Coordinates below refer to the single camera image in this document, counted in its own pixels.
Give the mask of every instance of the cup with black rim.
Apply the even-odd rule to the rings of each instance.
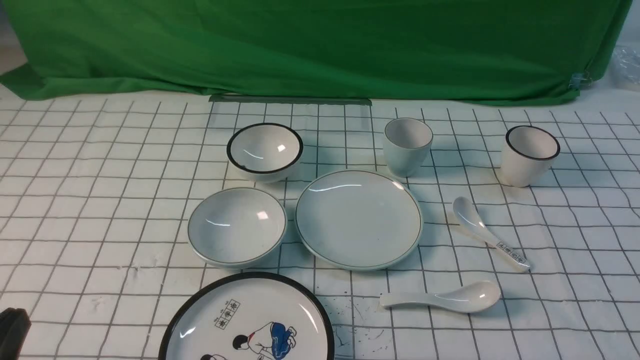
[[[523,188],[535,183],[560,154],[560,143],[546,130],[522,125],[512,127],[504,137],[501,181]]]

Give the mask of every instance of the white grid tablecloth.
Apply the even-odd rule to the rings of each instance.
[[[302,189],[344,168],[387,173],[382,131],[427,119],[431,157],[405,181],[425,230],[405,261],[348,272],[311,256],[289,228],[260,270],[311,289],[333,323],[338,359],[638,359],[640,117],[553,109],[393,108],[58,99],[0,101],[0,309],[33,326],[21,359],[153,359],[166,324],[203,285],[186,225],[205,197],[256,186],[292,221]],[[291,126],[305,149],[286,182],[243,181],[228,166],[234,130]],[[533,124],[558,137],[553,170],[530,188],[500,185],[504,133]],[[450,213],[472,199],[522,252],[518,274]],[[453,290],[481,279],[504,299],[461,315],[378,310],[389,291]]]

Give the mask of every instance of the plate with cartoon illustration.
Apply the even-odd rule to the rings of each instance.
[[[167,327],[158,360],[332,360],[333,331],[318,299],[268,272],[220,279]]]

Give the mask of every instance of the blue clothing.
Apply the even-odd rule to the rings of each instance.
[[[291,350],[289,346],[289,336],[291,331],[285,330],[284,325],[279,322],[274,322],[271,326],[271,353],[276,360],[283,359]]]

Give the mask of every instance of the cartoon figure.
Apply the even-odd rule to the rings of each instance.
[[[203,355],[200,360],[227,360],[227,358],[220,355]]]
[[[281,323],[270,322],[249,336],[236,336],[233,346],[236,350],[251,349],[260,360],[281,360],[296,347],[297,333],[292,326],[285,330]]]

